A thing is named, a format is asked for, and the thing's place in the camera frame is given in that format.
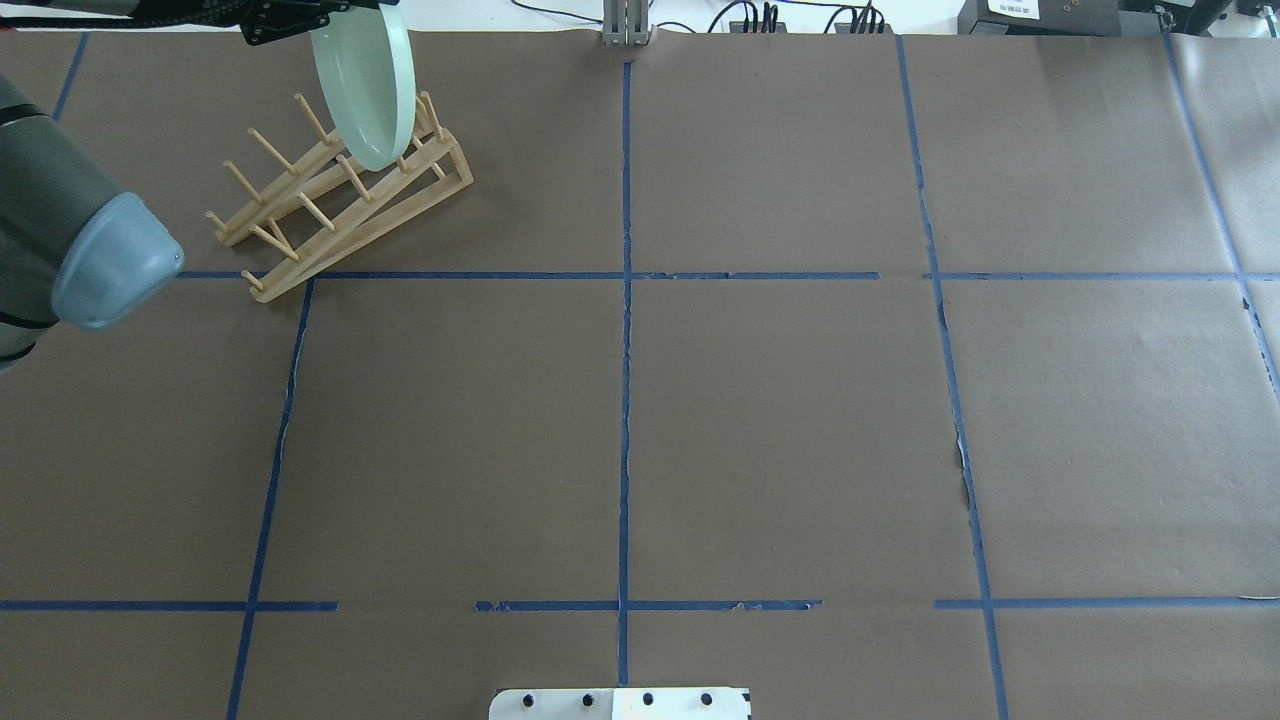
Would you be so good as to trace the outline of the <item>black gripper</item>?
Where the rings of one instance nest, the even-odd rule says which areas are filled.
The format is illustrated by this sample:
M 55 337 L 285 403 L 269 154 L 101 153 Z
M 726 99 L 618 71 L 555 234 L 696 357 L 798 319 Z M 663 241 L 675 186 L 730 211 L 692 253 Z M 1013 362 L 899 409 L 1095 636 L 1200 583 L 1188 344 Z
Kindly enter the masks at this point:
M 239 32 L 251 46 L 324 28 L 330 14 L 352 8 L 376 10 L 385 1 L 250 1 L 239 19 Z

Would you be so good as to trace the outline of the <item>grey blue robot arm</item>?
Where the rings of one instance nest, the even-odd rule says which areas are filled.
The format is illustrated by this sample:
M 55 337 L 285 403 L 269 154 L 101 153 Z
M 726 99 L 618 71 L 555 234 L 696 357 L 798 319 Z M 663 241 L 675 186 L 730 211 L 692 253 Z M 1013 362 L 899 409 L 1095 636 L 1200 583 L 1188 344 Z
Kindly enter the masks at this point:
M 413 61 L 397 1 L 59 1 L 3 29 L 237 28 L 247 45 L 311 35 L 325 99 L 361 159 L 407 141 Z M 175 278 L 182 246 L 38 104 L 3 81 L 3 369 L 59 323 L 116 324 Z

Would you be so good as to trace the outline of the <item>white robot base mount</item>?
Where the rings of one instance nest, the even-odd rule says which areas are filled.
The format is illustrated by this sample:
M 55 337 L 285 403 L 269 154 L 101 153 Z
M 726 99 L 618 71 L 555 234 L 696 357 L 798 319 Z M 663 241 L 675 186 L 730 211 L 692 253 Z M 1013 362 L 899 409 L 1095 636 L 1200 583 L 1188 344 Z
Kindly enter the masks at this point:
M 750 692 L 732 687 L 504 689 L 489 719 L 751 719 Z

